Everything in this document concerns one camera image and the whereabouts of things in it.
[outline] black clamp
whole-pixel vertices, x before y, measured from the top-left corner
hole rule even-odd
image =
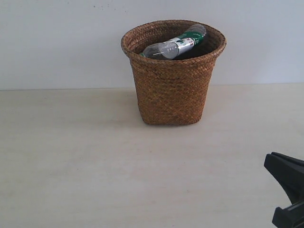
[[[272,223],[278,228],[304,228],[304,161],[273,152],[267,154],[264,167],[292,203],[285,209],[276,208]]]

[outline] wicker basket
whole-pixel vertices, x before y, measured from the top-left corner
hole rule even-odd
[[[205,43],[175,60],[153,60],[139,55],[148,45],[182,34],[198,22],[162,20],[138,26],[121,40],[130,59],[137,101],[147,124],[185,125],[202,117],[207,90],[217,57],[226,46],[218,30],[207,29]]]

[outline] basket rim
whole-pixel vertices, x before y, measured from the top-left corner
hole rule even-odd
[[[146,27],[146,26],[158,25],[158,24],[161,24],[161,23],[170,23],[170,22],[175,22],[175,23],[176,22],[181,22],[181,23],[191,22],[191,23],[201,24],[203,26],[209,27],[210,29],[214,30],[221,37],[220,45],[218,46],[217,49],[213,50],[212,52],[210,52],[208,54],[205,54],[205,55],[202,55],[202,56],[199,56],[199,57],[188,58],[188,59],[183,59],[183,60],[174,60],[174,61],[172,61],[172,60],[157,60],[157,59],[146,58],[146,57],[143,57],[139,54],[136,54],[135,52],[131,51],[127,47],[126,37],[128,35],[130,35],[131,33],[135,32],[137,29],[140,29],[140,28],[143,28],[143,27]],[[131,60],[136,60],[138,62],[142,62],[143,64],[153,64],[153,65],[159,65],[159,66],[165,65],[166,67],[173,66],[173,65],[174,66],[178,66],[178,65],[188,65],[189,66],[189,64],[190,65],[196,65],[196,64],[200,64],[201,62],[209,62],[213,59],[216,59],[223,52],[226,45],[227,45],[226,37],[219,30],[217,30],[216,28],[214,28],[210,25],[201,23],[201,22],[192,21],[192,20],[180,20],[180,19],[157,20],[157,21],[152,21],[152,22],[149,22],[149,23],[145,23],[145,24],[136,26],[135,28],[127,31],[121,39],[122,50],[126,54],[126,56],[128,58],[130,58]]]

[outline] white wall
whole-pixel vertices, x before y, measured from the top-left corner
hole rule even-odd
[[[0,89],[130,87],[133,27],[190,19],[224,33],[212,84],[304,82],[302,0],[0,0]]]

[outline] clear plastic bottle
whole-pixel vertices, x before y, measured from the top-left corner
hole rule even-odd
[[[200,44],[206,33],[206,28],[203,25],[192,25],[178,37],[146,47],[141,55],[157,60],[172,60]]]

